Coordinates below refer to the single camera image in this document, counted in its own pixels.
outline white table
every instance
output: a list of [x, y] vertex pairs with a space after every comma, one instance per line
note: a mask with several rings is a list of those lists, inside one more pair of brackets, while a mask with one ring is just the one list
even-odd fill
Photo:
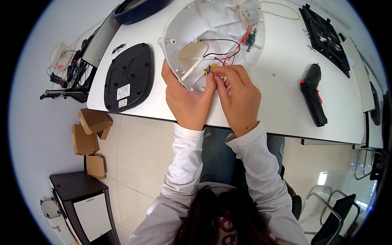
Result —
[[[282, 3], [290, 5], [300, 15], [295, 5], [286, 1]], [[103, 99], [104, 84], [111, 60], [118, 55], [112, 55], [111, 51], [122, 43], [126, 43], [126, 46], [120, 52], [144, 42], [154, 51], [154, 85], [149, 97], [142, 104], [122, 114], [175, 121], [165, 101], [166, 84], [160, 74], [164, 56], [157, 40], [162, 35], [167, 20], [183, 5], [184, 1], [174, 0], [169, 6], [145, 20], [120, 27], [96, 72], [87, 101], [88, 108], [107, 111]], [[278, 5], [268, 6], [270, 12], [290, 14], [283, 10], [284, 8]], [[347, 78], [327, 58], [308, 47], [311, 43], [303, 31], [306, 27], [302, 17], [299, 20], [288, 20], [264, 13], [264, 19], [265, 47], [260, 59], [249, 71], [249, 76], [262, 93], [258, 119], [264, 124], [267, 132], [361, 144], [364, 135], [363, 107], [353, 70], [350, 71], [351, 78]], [[319, 63], [321, 67], [322, 79], [318, 89], [328, 118], [328, 123], [324, 127], [315, 126], [299, 89], [299, 81], [304, 78], [312, 63]], [[214, 95], [206, 124], [217, 127], [229, 126], [218, 93]]]

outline white long-sleeve shirt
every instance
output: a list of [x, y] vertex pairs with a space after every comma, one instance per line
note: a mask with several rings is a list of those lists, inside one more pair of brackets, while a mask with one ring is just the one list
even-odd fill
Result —
[[[201, 186], [210, 185], [216, 194], [233, 188], [222, 183], [200, 183], [203, 139], [204, 131], [174, 125], [174, 156], [164, 177], [162, 192], [148, 208], [146, 219], [130, 236], [128, 245], [169, 244], [181, 225], [180, 218], [188, 215]], [[309, 244], [291, 212], [287, 187], [277, 174], [278, 162], [267, 148], [264, 126], [259, 124], [239, 138], [230, 134], [225, 142], [243, 161], [249, 194], [257, 203], [257, 210], [269, 220], [271, 234], [282, 245]]]

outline product label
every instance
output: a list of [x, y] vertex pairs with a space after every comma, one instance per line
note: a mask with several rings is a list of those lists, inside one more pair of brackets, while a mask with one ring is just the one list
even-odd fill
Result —
[[120, 100], [120, 101], [118, 102], [118, 107], [121, 108], [121, 107], [123, 107], [123, 106], [126, 106], [126, 105], [127, 105], [127, 100], [128, 100], [128, 99]]
[[117, 89], [117, 100], [128, 97], [130, 95], [130, 91], [129, 91], [130, 88], [131, 88], [131, 84], [129, 83], [129, 84]]

